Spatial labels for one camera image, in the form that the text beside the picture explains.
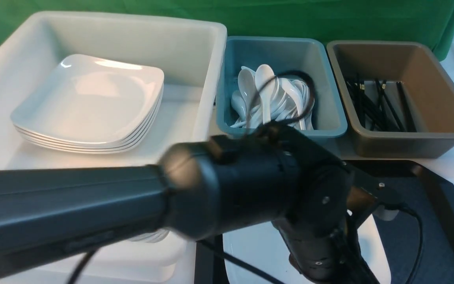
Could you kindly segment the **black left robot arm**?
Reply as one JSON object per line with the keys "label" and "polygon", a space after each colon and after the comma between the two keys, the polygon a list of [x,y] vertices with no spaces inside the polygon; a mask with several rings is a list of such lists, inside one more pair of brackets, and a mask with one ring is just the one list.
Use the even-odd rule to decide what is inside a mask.
{"label": "black left robot arm", "polygon": [[191,241],[272,222],[319,283],[375,283],[357,229],[393,189],[278,121],[174,144],[157,164],[0,171],[0,278],[161,228]]}

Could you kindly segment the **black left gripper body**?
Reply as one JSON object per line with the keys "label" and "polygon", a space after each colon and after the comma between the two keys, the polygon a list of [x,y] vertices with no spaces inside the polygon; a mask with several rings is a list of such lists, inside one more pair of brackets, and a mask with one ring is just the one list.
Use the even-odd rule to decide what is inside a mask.
{"label": "black left gripper body", "polygon": [[396,216],[402,198],[395,189],[344,162],[307,169],[290,210],[273,226],[289,261],[316,284],[378,284],[361,255],[358,228],[376,211]]}

